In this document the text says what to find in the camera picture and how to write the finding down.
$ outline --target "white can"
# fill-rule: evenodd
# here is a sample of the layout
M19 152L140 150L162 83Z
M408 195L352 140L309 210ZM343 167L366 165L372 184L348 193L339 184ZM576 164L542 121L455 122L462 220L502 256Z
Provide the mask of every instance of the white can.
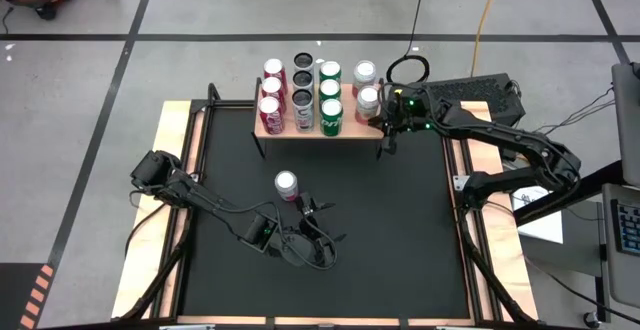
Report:
M353 97L358 98L358 91L376 81L376 66L371 61L360 61L353 70Z
M358 93L356 105L356 121L366 124L369 119L378 115L378 89L375 86L365 86Z
M294 201L298 197L298 179L291 171L280 171L276 175L275 184L284 201Z

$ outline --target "wooden platform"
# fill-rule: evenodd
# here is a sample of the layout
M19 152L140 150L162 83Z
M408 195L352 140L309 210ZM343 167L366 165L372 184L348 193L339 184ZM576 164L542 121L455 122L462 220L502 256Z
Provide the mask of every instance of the wooden platform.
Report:
M332 139L369 139L379 140L382 139L382 131L374 129L368 125L361 124L356 121L356 104L357 100L351 94L351 84L342 84L342 96L340 102L342 103L342 130L338 136L331 137ZM293 102L291 95L293 95L293 87L289 85L289 93L286 96L287 111L284 114L284 131L281 134L270 135L264 129L262 119L260 119L260 112L256 111L256 125L254 132L256 137L261 139L326 139L327 136L320 131L320 109L318 96L318 85L315 87L314 94L314 126L313 131L308 133L298 132L296 129L295 119L293 117ZM257 101L262 99L262 89L258 91Z

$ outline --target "black floor stripe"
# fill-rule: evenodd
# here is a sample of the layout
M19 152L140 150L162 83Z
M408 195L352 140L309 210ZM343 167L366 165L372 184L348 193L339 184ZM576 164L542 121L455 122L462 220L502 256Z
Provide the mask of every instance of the black floor stripe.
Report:
M409 41L410 34L9 34L0 41L134 41L158 42L269 42L269 41ZM475 34L416 34L415 41L474 42ZM593 43L640 42L640 35L516 35L485 34L483 42Z
M618 60L623 64L628 64L629 55L627 55L627 52L624 50L624 46L622 46L622 42L617 37L618 34L616 33L616 29L613 26L613 23L611 22L611 18L609 18L609 14L607 14L607 10L605 10L604 8L604 4L602 3L602 0L591 0L591 1L593 2L593 6L595 6L596 11L598 12L598 16L600 17L600 21L602 21L602 25L604 26L604 29L607 31L607 35L611 36L613 39L611 43L613 44L613 48L615 49L616 54L618 55Z
M71 228L73 227L76 215L78 214L80 201L82 200L82 196L84 195L84 191L87 187L87 181L91 175L91 170L93 169L96 155L98 154L98 148L102 142L102 137L104 136L105 129L107 128L107 122L109 121L111 110L113 109L113 104L115 103L118 90L120 89L122 77L124 76L127 64L129 63L131 51L133 50L133 45L135 43L135 35L140 30L140 24L142 24L142 18L144 17L148 4L149 0L140 0L140 3L138 4L138 9L136 10L133 23L131 24L129 35L127 36L122 53L120 54L120 59L118 60L118 65L116 66L111 80L111 85L109 85L109 90L107 91L104 103L102 104L102 109L100 110L100 115L98 116L96 126L93 130L91 141L89 142L87 152L84 156L84 160L82 161L82 166L80 167L80 173L78 174L76 183L73 186L69 203L67 204L60 228L58 229L58 234L56 235L51 253L49 254L49 264L54 269L59 268L64 249L67 246L69 235L71 234Z

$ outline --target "soda can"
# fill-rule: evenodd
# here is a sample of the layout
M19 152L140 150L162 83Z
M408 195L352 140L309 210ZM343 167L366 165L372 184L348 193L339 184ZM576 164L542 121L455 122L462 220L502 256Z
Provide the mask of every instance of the soda can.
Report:
M369 85L360 89L356 105L356 121L367 124L369 119L378 114L378 89Z
M264 79L262 82L262 97L272 96L280 102L282 111L287 111L287 104L285 103L284 90L282 89L282 83L277 77L270 77Z
M301 89L308 90L313 94L313 75L305 70L293 74L293 91Z
M340 100L342 91L340 90L340 84L335 80L325 80L320 84L320 104L324 103L328 99Z
M342 69L340 68L340 64L335 61L325 61L320 65L320 84L323 81L331 79L335 80L340 84L342 82Z
M313 78L313 84L315 85L315 75L313 73L313 56L308 53L299 53L298 55L293 57L293 70L295 72L298 71L308 71Z
M342 104L336 99L328 99L320 106L320 130L325 136L338 136L342 129Z
M287 95L289 88L287 87L287 74L284 71L282 61L278 59L269 59L264 63L264 78L277 77L282 83L284 94Z
M282 200L294 201L298 197L298 179L291 171L280 171L274 182Z
M293 115L299 132L313 131L313 95L309 90L296 90L292 96Z
M360 61L353 70L353 97L358 98L358 91L376 81L376 66L371 61Z
M267 96L260 100L258 109L260 110L260 119L262 119L264 130L267 133L276 135L284 131L284 113L278 99Z

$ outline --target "black tabletop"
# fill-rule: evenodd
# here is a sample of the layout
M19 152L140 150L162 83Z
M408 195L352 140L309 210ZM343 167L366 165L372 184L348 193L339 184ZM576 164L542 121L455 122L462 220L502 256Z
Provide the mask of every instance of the black tabletop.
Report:
M469 318L439 136L401 136L398 154L379 161L372 141L271 140L263 160L253 124L251 111L215 110L203 184L244 207L278 200L274 177L292 171L301 191L337 204L317 218L346 234L339 261L324 272L293 267L197 214L180 314ZM297 224L295 206L277 202L285 225ZM252 216L226 218L242 233Z

